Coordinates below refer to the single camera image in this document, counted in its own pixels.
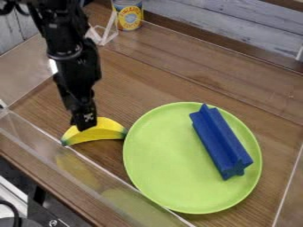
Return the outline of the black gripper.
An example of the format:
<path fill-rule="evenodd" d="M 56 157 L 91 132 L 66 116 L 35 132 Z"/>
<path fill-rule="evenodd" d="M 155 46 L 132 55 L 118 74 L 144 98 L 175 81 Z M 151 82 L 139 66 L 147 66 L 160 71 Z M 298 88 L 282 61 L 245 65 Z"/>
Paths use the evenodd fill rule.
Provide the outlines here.
<path fill-rule="evenodd" d="M 54 81 L 64 107 L 72 114 L 71 124 L 79 131 L 84 131 L 98 125 L 98 110 L 91 100 L 92 87 L 102 78 L 102 72 L 99 50 L 94 41 L 86 39 L 80 55 L 75 59 L 58 61 L 56 64 L 58 73 L 54 75 Z"/>

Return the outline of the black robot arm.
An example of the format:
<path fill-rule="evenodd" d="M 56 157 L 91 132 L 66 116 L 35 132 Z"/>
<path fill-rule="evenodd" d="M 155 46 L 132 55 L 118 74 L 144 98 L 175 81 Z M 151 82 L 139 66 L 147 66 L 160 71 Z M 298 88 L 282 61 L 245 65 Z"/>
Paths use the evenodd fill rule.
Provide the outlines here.
<path fill-rule="evenodd" d="M 35 21 L 47 42 L 47 56 L 55 61 L 58 72 L 54 81 L 71 124 L 79 131 L 98 125 L 98 107 L 94 85 L 102 78 L 99 50 L 87 37 L 88 16 L 79 0 L 0 0 L 0 15 L 18 10 Z"/>

